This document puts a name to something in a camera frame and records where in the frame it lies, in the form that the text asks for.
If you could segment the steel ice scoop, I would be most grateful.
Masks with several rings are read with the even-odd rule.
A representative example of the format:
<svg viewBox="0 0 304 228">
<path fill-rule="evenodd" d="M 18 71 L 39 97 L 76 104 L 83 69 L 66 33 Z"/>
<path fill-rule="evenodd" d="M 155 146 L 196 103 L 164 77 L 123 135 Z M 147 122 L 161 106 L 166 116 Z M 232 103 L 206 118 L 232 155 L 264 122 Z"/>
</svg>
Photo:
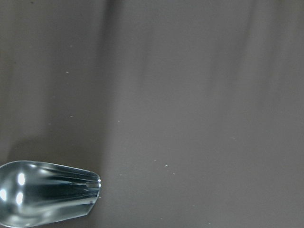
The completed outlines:
<svg viewBox="0 0 304 228">
<path fill-rule="evenodd" d="M 0 167 L 0 223 L 30 228 L 86 216 L 101 191 L 98 174 L 40 161 Z"/>
</svg>

